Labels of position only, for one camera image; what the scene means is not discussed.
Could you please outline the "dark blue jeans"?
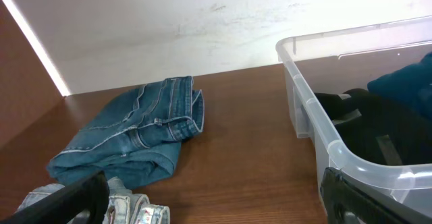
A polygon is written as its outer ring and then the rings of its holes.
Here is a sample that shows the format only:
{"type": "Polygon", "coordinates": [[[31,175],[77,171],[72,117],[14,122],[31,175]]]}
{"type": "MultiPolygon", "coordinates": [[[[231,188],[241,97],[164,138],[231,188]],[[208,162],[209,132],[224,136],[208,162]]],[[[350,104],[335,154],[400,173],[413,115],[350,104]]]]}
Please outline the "dark blue jeans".
{"type": "Polygon", "coordinates": [[[47,165],[63,185],[95,171],[129,189],[171,177],[182,143],[203,131],[205,102],[191,76],[144,84],[115,97],[47,165]]]}

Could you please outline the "blue garment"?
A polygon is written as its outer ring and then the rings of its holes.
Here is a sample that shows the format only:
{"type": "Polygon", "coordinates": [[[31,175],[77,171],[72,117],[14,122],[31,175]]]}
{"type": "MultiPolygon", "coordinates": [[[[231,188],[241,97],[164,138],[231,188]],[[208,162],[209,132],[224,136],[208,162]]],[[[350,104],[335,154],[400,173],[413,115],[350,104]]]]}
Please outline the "blue garment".
{"type": "Polygon", "coordinates": [[[431,119],[431,53],[418,63],[370,81],[367,90],[431,119]]]}

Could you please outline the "black garment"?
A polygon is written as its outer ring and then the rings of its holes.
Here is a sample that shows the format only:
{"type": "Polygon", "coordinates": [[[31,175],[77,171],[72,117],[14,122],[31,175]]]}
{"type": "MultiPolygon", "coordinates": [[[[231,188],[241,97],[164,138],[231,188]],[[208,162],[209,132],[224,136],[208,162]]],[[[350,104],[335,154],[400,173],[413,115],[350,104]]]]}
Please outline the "black garment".
{"type": "Polygon", "coordinates": [[[380,165],[431,163],[431,120],[364,89],[315,96],[356,156],[380,165]]]}

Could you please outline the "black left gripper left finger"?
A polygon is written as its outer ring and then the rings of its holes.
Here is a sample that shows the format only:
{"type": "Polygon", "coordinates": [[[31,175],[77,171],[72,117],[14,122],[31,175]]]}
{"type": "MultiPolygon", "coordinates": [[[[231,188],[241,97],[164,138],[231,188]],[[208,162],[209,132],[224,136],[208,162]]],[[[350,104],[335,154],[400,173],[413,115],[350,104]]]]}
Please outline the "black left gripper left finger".
{"type": "Polygon", "coordinates": [[[94,172],[18,211],[1,224],[99,224],[109,205],[109,186],[103,171],[94,172]]]}

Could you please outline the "clear plastic storage container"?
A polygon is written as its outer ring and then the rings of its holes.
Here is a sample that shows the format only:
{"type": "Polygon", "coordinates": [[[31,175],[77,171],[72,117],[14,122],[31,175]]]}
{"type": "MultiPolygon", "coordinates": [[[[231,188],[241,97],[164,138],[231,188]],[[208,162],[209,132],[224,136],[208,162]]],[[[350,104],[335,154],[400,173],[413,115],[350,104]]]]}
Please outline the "clear plastic storage container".
{"type": "Polygon", "coordinates": [[[431,216],[431,165],[390,167],[351,153],[316,98],[339,94],[406,65],[431,51],[431,17],[293,36],[275,49],[284,64],[291,122],[315,147],[317,181],[334,167],[356,183],[431,216]]]}

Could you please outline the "light blue folded jeans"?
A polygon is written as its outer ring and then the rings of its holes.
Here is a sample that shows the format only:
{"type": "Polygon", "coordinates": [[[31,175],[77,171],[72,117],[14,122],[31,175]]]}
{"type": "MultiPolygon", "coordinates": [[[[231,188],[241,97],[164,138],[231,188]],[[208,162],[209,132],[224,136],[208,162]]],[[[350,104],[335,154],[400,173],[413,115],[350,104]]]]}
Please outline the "light blue folded jeans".
{"type": "MultiPolygon", "coordinates": [[[[109,204],[102,223],[104,224],[170,224],[168,206],[151,204],[146,194],[133,194],[122,180],[113,177],[107,181],[109,204]]],[[[64,188],[62,184],[48,184],[29,192],[16,212],[46,198],[64,188]]]]}

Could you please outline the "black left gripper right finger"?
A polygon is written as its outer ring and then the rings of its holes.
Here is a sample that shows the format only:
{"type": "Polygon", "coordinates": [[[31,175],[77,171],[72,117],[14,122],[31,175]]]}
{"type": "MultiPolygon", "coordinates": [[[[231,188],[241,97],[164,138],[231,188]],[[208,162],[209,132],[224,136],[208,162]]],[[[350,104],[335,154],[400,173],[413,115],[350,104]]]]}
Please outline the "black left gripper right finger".
{"type": "Polygon", "coordinates": [[[339,169],[324,170],[320,187],[328,223],[404,223],[397,202],[383,193],[356,183],[339,169]]]}

